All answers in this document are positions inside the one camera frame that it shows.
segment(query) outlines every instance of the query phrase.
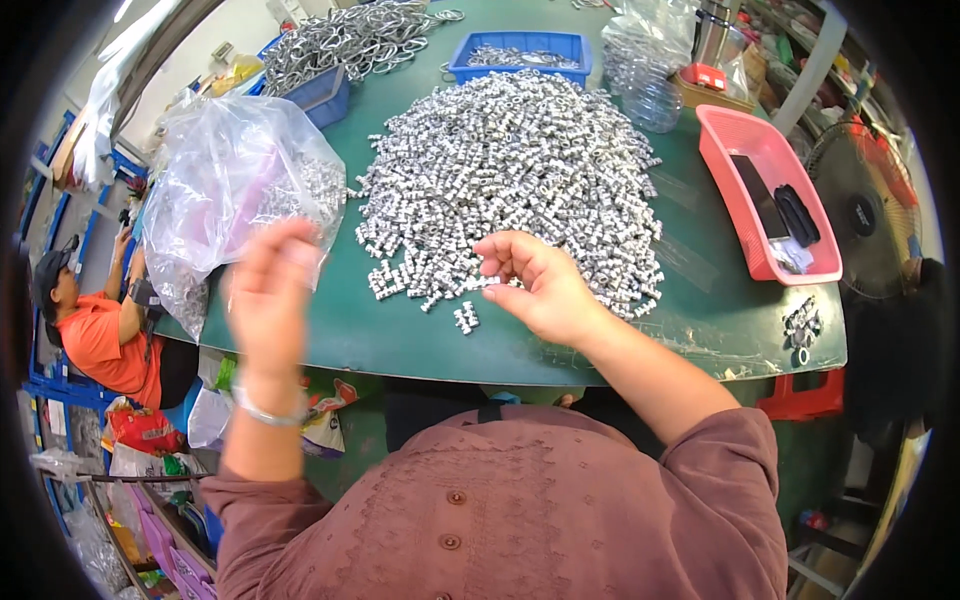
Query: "red plastic bag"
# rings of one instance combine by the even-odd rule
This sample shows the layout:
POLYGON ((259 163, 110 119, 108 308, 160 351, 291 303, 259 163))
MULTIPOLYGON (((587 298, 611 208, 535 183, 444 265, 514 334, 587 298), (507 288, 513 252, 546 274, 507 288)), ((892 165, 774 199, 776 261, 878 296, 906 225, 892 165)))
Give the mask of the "red plastic bag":
POLYGON ((131 407, 107 411, 113 439, 150 454, 180 452, 186 437, 161 412, 131 407))

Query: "woman's hand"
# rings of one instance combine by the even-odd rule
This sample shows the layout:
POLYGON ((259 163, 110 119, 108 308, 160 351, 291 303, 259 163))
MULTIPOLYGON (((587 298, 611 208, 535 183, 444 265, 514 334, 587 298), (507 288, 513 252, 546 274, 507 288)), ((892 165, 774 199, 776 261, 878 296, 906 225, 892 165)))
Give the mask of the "woman's hand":
POLYGON ((500 231, 480 240, 473 251, 484 257, 481 275, 499 275, 504 282, 485 288, 483 297, 547 342, 577 348, 613 319, 594 299, 573 259, 528 233, 500 231), (506 285, 514 276, 526 289, 506 285))
POLYGON ((120 229, 120 232, 117 233, 117 236, 113 238, 113 262, 122 263, 123 255, 127 253, 127 246, 130 244, 131 237, 130 232, 133 230, 132 226, 126 226, 120 229))
POLYGON ((304 312, 320 262, 315 237, 315 227, 304 219, 274 223, 248 242, 246 256, 230 269, 227 321, 244 354, 248 382, 298 379, 304 312))

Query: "electric fan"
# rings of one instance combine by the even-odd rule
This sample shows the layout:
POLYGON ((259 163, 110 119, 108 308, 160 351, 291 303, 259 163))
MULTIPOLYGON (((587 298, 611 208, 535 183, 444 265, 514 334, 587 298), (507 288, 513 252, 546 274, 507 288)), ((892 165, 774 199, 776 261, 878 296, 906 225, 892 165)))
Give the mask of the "electric fan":
POLYGON ((909 175, 886 140, 837 123, 814 144, 806 171, 843 258, 843 281, 873 299, 902 294, 903 264, 920 255, 920 209, 909 175))

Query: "pink plastic basket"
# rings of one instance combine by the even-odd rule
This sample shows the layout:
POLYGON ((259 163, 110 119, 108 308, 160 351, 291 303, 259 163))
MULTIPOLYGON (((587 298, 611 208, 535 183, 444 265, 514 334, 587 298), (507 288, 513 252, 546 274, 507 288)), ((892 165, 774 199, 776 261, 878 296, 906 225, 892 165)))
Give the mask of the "pink plastic basket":
POLYGON ((843 275, 843 263, 833 229, 804 166, 783 135, 763 119, 728 108, 700 105, 697 118, 703 125, 700 154, 733 219, 750 276, 759 281, 776 279, 783 285, 838 281, 843 275), (793 186, 810 211, 820 230, 820 241, 808 248, 813 254, 813 264, 806 274, 787 273, 777 264, 747 187, 730 159, 731 154, 749 157, 771 194, 781 185, 793 186))

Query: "black strap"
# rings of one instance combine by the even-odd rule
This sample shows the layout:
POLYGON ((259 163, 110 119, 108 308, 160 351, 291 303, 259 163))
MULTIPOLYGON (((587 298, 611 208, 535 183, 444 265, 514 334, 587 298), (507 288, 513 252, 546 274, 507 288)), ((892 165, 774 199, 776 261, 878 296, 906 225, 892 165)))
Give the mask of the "black strap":
POLYGON ((480 423, 489 423, 492 420, 503 420, 503 415, 500 414, 499 404, 491 403, 477 409, 478 425, 480 423))

